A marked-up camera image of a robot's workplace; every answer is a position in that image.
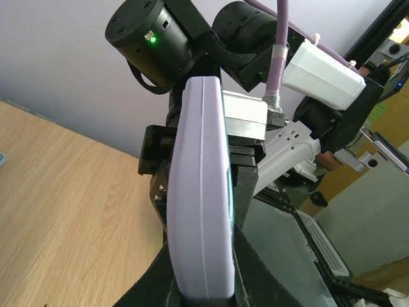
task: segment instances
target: black cable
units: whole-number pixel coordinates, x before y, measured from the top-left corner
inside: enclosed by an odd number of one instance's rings
[[[386,65],[374,70],[369,75],[380,72],[381,70],[389,69],[390,67],[393,67],[393,66],[395,66],[397,64],[400,64],[400,63],[406,61],[407,59],[409,59],[409,52],[405,53],[404,55],[400,56],[398,59],[395,59],[394,61],[390,62],[389,64],[386,64]]]
[[[135,67],[133,66],[129,61],[128,65],[130,68],[130,71],[132,72],[132,74],[134,75],[135,79],[139,82],[139,84],[141,86],[143,86],[143,88],[145,90],[150,91],[151,93],[154,93],[156,95],[162,95],[162,94],[166,94],[167,92],[169,92],[171,89],[170,88],[161,88],[159,86],[152,86],[149,85],[148,83],[145,82],[145,80],[142,78],[142,73]]]
[[[355,158],[357,157],[351,150],[347,149],[346,147],[344,148],[347,152],[349,152],[350,154],[352,154]]]
[[[351,148],[353,145],[355,145],[356,143],[358,143],[362,136],[364,136],[364,135],[361,134],[361,135],[359,136],[359,138],[358,138],[355,142],[353,142],[351,145],[346,146],[345,149]]]
[[[243,67],[257,57],[257,54],[239,54],[228,51],[213,32],[206,32],[199,37],[200,46],[208,55],[228,67]]]

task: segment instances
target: white wall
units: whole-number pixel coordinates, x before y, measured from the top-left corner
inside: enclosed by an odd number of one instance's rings
[[[228,0],[193,0],[211,23]],[[262,1],[276,7],[275,1]],[[390,0],[290,0],[291,20],[345,53]],[[119,150],[139,155],[147,125],[164,124],[167,96],[132,77],[104,38],[122,0],[2,0],[0,97]],[[242,90],[231,80],[224,87]],[[254,90],[262,95],[263,86]],[[300,100],[289,90],[285,101]]]
[[[399,150],[409,156],[409,141]],[[318,220],[354,274],[409,256],[409,178],[391,163],[338,194]]]

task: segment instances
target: wooden table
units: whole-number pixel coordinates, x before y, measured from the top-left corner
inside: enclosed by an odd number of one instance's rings
[[[162,245],[138,159],[0,102],[0,306],[112,306]]]

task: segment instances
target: purple cable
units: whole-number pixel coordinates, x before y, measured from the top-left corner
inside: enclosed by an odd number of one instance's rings
[[[273,10],[267,8],[265,5],[261,4],[260,2],[258,2],[257,0],[244,0],[245,2],[249,3],[250,5],[254,6],[255,8],[258,8],[259,10],[274,16],[275,18],[277,18],[277,13],[275,13]],[[289,25],[296,31],[300,32],[301,34],[303,34],[311,43],[315,43],[315,39],[311,36],[309,36],[307,33],[303,32],[299,27],[297,27],[296,25],[294,25],[292,22],[289,22]],[[333,51],[332,49],[322,45],[322,44],[318,44],[317,45],[318,48],[320,48],[323,52],[327,53],[329,56],[332,56],[334,59],[336,59],[338,62],[340,62],[342,65],[346,66],[346,67],[350,67],[350,64],[342,57],[340,56],[338,53],[336,53],[335,51]],[[355,67],[351,67],[351,69],[354,72],[358,72],[358,70]]]
[[[283,51],[287,46],[288,37],[288,0],[277,0],[277,14],[279,16],[277,21],[277,34],[275,37],[274,47],[280,48],[277,50]],[[266,82],[266,94],[278,93],[281,87],[282,75],[286,68],[287,54],[280,52],[279,56],[275,56],[275,49],[273,48],[273,54],[270,64],[270,70],[268,71],[268,79]]]

